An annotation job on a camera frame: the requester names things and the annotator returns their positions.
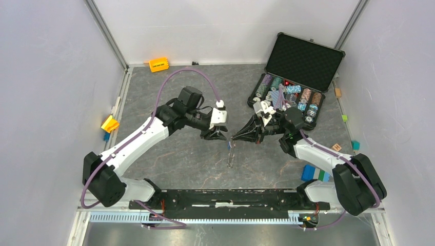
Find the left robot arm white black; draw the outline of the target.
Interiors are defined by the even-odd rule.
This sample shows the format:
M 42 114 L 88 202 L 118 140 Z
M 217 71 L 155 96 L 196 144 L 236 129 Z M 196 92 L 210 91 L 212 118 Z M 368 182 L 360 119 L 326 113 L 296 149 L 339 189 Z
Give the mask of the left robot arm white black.
M 177 98 L 157 107 L 142 126 L 117 145 L 101 154 L 88 153 L 84 157 L 82 183 L 97 204 L 111 207 L 123 198 L 139 200 L 147 208 L 161 203 L 157 187 L 148 179 L 130 179 L 123 175 L 127 169 L 151 147 L 185 126 L 200 130 L 204 140 L 226 140 L 224 132 L 228 113 L 225 104 L 217 99 L 208 113 L 199 109 L 203 99 L 198 89 L 184 87 Z

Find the large metal disc keyring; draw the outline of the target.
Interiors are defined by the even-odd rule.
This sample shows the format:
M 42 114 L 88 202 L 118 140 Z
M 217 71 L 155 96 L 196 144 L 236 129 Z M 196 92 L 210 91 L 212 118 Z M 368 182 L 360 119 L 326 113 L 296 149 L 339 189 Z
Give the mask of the large metal disc keyring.
M 232 144 L 232 148 L 229 150 L 228 153 L 228 161 L 227 161 L 227 167 L 228 168 L 232 168 L 233 167 L 233 158 L 234 158 L 234 140 L 231 139 L 230 140 L 231 144 Z

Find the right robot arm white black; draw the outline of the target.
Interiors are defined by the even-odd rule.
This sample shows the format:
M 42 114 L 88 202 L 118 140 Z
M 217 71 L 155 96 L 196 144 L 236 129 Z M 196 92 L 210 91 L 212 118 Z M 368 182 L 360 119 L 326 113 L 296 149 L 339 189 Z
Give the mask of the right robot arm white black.
M 387 197 L 387 190 L 369 157 L 339 153 L 317 143 L 303 132 L 304 124 L 297 108 L 275 113 L 260 110 L 231 139 L 259 144 L 265 136 L 281 134 L 279 143 L 284 153 L 331 175 L 332 182 L 313 178 L 297 188 L 296 202 L 302 209 L 310 209 L 317 202 L 335 203 L 357 216 L 368 208 L 377 208 Z

